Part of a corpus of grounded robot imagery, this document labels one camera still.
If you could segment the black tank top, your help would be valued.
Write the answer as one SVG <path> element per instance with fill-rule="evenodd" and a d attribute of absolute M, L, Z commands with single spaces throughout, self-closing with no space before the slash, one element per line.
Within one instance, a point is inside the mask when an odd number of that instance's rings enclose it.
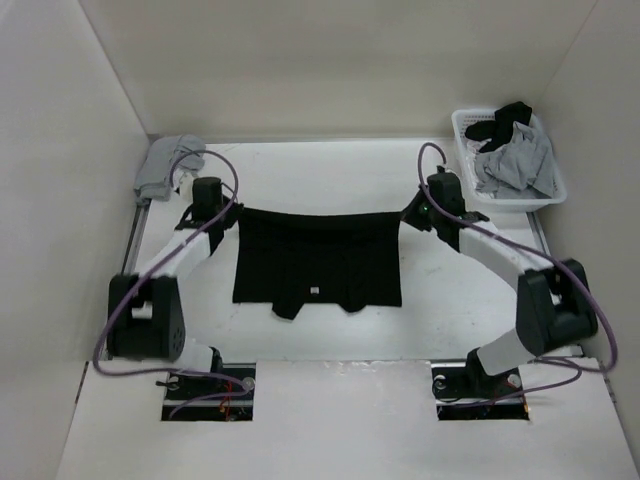
<path fill-rule="evenodd" d="M 245 209 L 232 301 L 293 320 L 307 304 L 347 313 L 402 305 L 398 212 L 308 216 Z"/>

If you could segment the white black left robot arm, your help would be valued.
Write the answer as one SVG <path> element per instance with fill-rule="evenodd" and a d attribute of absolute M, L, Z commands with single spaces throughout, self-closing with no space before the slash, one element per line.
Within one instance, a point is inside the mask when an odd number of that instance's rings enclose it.
<path fill-rule="evenodd" d="M 140 271 L 116 275 L 109 283 L 107 352 L 127 360 L 160 361 L 176 373 L 191 374 L 190 386 L 206 399 L 224 387 L 220 354 L 188 336 L 180 287 L 213 255 L 242 211 L 223 188 L 217 177 L 196 179 L 192 203 L 169 242 Z"/>

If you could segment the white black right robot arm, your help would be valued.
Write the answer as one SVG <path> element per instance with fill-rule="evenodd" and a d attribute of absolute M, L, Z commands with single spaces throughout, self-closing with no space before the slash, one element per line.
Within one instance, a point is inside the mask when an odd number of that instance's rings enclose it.
<path fill-rule="evenodd" d="M 467 355 L 463 380 L 471 393 L 487 395 L 506 372 L 597 333 L 582 265 L 555 263 L 502 236 L 485 215 L 468 212 L 454 173 L 429 176 L 402 220 L 419 231 L 435 231 L 439 240 L 481 263 L 516 293 L 515 326 Z"/>

